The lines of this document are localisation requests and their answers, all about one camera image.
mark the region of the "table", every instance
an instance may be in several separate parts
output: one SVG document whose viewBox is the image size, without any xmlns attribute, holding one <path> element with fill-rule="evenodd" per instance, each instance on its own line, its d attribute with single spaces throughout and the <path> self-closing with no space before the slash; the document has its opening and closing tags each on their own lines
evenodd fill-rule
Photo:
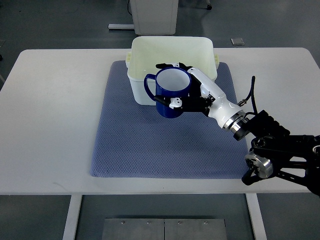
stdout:
<svg viewBox="0 0 320 240">
<path fill-rule="evenodd" d="M 240 179 L 90 176 L 109 69 L 129 51 L 35 49 L 19 55 L 0 92 L 0 194 L 72 195 L 69 212 L 77 213 L 81 195 L 89 194 L 247 193 L 255 201 L 251 193 L 308 192 L 279 178 L 246 186 Z M 228 64 L 238 100 L 247 96 L 255 75 L 259 111 L 265 109 L 291 134 L 319 134 L 320 69 L 308 50 L 215 48 L 214 53 Z M 243 109 L 252 110 L 250 104 Z M 246 138 L 248 146 L 252 138 Z"/>
</svg>

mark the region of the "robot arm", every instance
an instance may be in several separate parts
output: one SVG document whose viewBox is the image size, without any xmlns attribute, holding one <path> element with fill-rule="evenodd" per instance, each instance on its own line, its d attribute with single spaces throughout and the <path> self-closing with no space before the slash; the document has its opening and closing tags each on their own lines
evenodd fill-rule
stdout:
<svg viewBox="0 0 320 240">
<path fill-rule="evenodd" d="M 228 101 L 218 85 L 199 69 L 182 63 L 163 63 L 156 67 L 162 69 L 169 66 L 182 68 L 191 75 L 189 96 L 168 98 L 156 95 L 154 100 L 176 111 L 202 112 L 207 117 L 216 119 L 220 128 L 231 130 L 237 141 L 248 133 L 255 136 L 250 152 L 245 156 L 249 169 L 242 178 L 244 184 L 251 185 L 278 177 L 303 185 L 320 196 L 320 136 L 290 135 L 289 130 L 264 110 L 257 113 L 255 109 L 255 116 L 248 119 L 241 104 Z M 293 157 L 300 157 L 305 161 L 291 161 Z M 305 176 L 284 172 L 282 168 L 304 169 Z"/>
</svg>

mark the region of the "mug handle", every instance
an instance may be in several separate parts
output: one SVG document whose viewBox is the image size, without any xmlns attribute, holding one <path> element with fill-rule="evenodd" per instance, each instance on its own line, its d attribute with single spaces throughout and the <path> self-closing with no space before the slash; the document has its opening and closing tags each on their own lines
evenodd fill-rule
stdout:
<svg viewBox="0 0 320 240">
<path fill-rule="evenodd" d="M 144 78 L 144 81 L 143 81 L 143 85 L 144 85 L 144 89 L 145 89 L 145 91 L 146 91 L 146 94 L 148 94 L 148 96 L 154 101 L 154 100 L 155 100 L 155 96 L 152 94 L 152 92 L 151 92 L 150 89 L 149 89 L 148 79 L 156 80 L 156 75 L 147 74 L 147 75 L 145 76 L 145 78 Z"/>
</svg>

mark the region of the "plastic bin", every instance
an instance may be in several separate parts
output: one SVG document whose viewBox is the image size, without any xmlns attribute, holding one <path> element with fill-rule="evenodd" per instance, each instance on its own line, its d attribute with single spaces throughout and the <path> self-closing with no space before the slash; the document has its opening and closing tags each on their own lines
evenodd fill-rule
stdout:
<svg viewBox="0 0 320 240">
<path fill-rule="evenodd" d="M 173 35 L 179 0 L 130 0 L 137 35 Z"/>
<path fill-rule="evenodd" d="M 213 43 L 205 37 L 192 36 L 139 36 L 132 42 L 127 54 L 127 75 L 135 101 L 141 105 L 155 105 L 144 88 L 147 74 L 156 74 L 156 64 L 183 63 L 204 72 L 213 81 L 217 78 L 217 68 Z M 156 84 L 148 80 L 153 94 Z"/>
</svg>

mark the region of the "blue towel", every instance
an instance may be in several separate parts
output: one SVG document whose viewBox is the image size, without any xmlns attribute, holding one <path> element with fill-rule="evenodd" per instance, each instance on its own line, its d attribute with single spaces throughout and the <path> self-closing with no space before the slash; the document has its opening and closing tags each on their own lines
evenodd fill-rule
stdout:
<svg viewBox="0 0 320 240">
<path fill-rule="evenodd" d="M 216 84 L 236 103 L 227 64 Z M 94 177 L 240 179 L 247 171 L 246 141 L 236 141 L 215 119 L 199 112 L 162 117 L 136 103 L 125 61 L 112 64 L 92 155 Z"/>
</svg>

